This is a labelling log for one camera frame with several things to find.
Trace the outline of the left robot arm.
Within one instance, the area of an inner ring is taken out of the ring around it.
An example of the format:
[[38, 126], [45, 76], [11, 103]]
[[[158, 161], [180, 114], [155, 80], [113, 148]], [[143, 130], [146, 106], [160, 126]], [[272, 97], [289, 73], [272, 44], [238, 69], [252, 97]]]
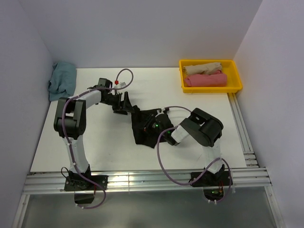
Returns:
[[57, 102], [54, 130], [63, 138], [68, 151], [69, 176], [77, 176], [75, 183], [82, 190], [90, 188], [93, 183], [83, 143], [87, 109], [93, 105], [105, 104], [111, 106], [115, 114], [134, 113], [129, 93], [120, 92], [125, 87], [125, 83], [113, 86], [110, 80], [100, 78], [97, 85], [87, 88], [85, 92], [72, 97], [61, 97]]

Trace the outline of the black t-shirt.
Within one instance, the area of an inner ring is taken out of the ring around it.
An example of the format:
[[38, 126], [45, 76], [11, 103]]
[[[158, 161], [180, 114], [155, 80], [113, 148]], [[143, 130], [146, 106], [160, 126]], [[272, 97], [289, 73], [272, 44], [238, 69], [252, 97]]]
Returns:
[[150, 114], [157, 115], [157, 109], [150, 109], [150, 110], [141, 110], [138, 106], [134, 105], [134, 113], [131, 114], [131, 121], [132, 121], [132, 131], [135, 143], [137, 145], [145, 145], [150, 148], [154, 148], [157, 144], [158, 137], [160, 133], [148, 135], [143, 131], [143, 125], [146, 118]]

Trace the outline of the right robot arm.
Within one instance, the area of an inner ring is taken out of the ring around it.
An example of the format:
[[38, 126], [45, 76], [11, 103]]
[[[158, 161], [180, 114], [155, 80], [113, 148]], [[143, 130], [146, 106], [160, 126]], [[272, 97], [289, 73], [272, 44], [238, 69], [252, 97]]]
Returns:
[[141, 124], [140, 130], [148, 135], [157, 133], [157, 144], [164, 140], [172, 146], [179, 145], [191, 136], [198, 144], [206, 148], [204, 157], [207, 183], [218, 184], [225, 168], [218, 143], [222, 136], [223, 123], [216, 117], [195, 108], [180, 124], [174, 126], [167, 115], [171, 108], [173, 107], [167, 106], [157, 109], [156, 114], [150, 114]]

